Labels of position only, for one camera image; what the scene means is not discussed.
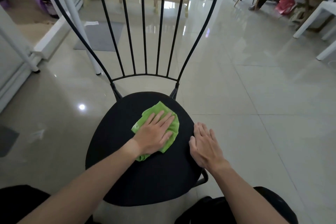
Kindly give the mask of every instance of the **microfiber cloth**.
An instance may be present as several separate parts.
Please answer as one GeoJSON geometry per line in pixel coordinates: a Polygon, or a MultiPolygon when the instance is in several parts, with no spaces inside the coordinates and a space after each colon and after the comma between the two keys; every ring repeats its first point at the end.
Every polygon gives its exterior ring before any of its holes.
{"type": "MultiPolygon", "coordinates": [[[[156,105],[152,106],[151,108],[145,110],[142,113],[142,117],[134,124],[134,126],[132,127],[132,131],[133,133],[136,133],[139,128],[146,122],[146,120],[148,119],[148,117],[152,114],[155,113],[155,115],[157,115],[160,111],[164,110],[165,113],[161,116],[160,120],[166,116],[166,114],[168,112],[171,112],[172,115],[175,116],[173,122],[170,124],[170,126],[168,127],[167,131],[171,131],[173,132],[173,134],[169,137],[168,141],[166,142],[166,144],[160,149],[160,151],[162,153],[165,153],[166,150],[168,150],[168,148],[173,144],[173,142],[175,141],[175,138],[177,136],[177,134],[179,133],[179,126],[180,126],[180,122],[179,119],[176,115],[176,113],[174,113],[172,110],[170,110],[168,107],[166,107],[161,101],[159,101],[156,105]]],[[[146,158],[148,158],[150,156],[150,154],[144,154],[139,156],[136,160],[137,161],[143,161],[146,158]]]]}

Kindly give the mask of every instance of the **foot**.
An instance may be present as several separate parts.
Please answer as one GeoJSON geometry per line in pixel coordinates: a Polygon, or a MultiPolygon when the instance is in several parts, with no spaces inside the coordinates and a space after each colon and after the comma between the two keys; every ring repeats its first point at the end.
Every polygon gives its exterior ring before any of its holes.
{"type": "Polygon", "coordinates": [[[256,9],[255,5],[249,7],[250,11],[258,11],[259,9],[260,9],[259,7],[257,7],[257,9],[256,9]]]}

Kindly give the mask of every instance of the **tile floor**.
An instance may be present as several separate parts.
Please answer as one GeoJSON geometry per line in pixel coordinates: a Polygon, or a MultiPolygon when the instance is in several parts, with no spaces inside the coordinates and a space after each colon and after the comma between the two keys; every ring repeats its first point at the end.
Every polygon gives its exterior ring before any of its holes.
{"type": "MultiPolygon", "coordinates": [[[[176,77],[208,14],[212,0],[191,0],[181,16],[170,76],[176,77]]],[[[149,71],[155,71],[159,17],[146,3],[149,71]]],[[[188,63],[177,101],[194,121],[213,128],[225,157],[253,186],[281,195],[300,223],[336,219],[336,74],[335,56],[315,59],[326,44],[305,33],[293,39],[286,18],[273,5],[258,13],[251,0],[233,8],[218,0],[206,32],[188,63]]],[[[124,22],[118,3],[107,0],[113,21],[124,22]]],[[[159,73],[170,54],[178,5],[164,10],[159,73]]],[[[128,3],[137,72],[144,71],[141,6],[128,3]]],[[[83,21],[104,20],[99,0],[80,12],[83,21]]],[[[52,58],[40,65],[7,108],[0,123],[20,136],[0,159],[0,186],[29,184],[49,193],[84,171],[86,150],[95,128],[115,103],[106,77],[96,76],[85,51],[73,50],[73,32],[52,58]]],[[[127,30],[118,45],[126,73],[132,72],[127,30]]],[[[96,52],[111,76],[121,75],[114,52],[96,52]]],[[[123,95],[155,90],[169,94],[174,82],[127,78],[116,83],[123,95]]],[[[221,196],[214,179],[186,195],[156,205],[123,208],[102,202],[95,219],[102,223],[173,223],[204,195],[221,196]]]]}

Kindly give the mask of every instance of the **person's left hand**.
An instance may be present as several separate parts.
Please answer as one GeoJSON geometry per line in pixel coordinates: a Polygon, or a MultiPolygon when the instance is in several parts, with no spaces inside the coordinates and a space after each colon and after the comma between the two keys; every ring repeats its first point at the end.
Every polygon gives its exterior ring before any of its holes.
{"type": "Polygon", "coordinates": [[[164,111],[159,112],[156,116],[155,113],[152,113],[131,139],[135,142],[134,145],[137,148],[138,156],[153,154],[160,150],[173,134],[173,132],[166,132],[166,130],[173,122],[175,116],[172,116],[169,112],[160,120],[163,114],[164,111]]]}

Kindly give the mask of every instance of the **hand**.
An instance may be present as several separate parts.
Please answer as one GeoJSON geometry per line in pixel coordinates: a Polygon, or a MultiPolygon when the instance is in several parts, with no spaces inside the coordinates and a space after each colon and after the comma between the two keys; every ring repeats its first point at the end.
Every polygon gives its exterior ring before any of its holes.
{"type": "Polygon", "coordinates": [[[134,142],[134,147],[137,148],[137,155],[153,154],[160,150],[173,134],[166,130],[175,119],[169,112],[160,120],[164,111],[159,112],[156,116],[152,113],[146,122],[141,126],[135,136],[130,140],[134,142]]]}
{"type": "Polygon", "coordinates": [[[189,141],[190,154],[200,167],[210,173],[230,167],[212,129],[209,131],[205,124],[198,122],[194,124],[194,135],[189,141]]]}

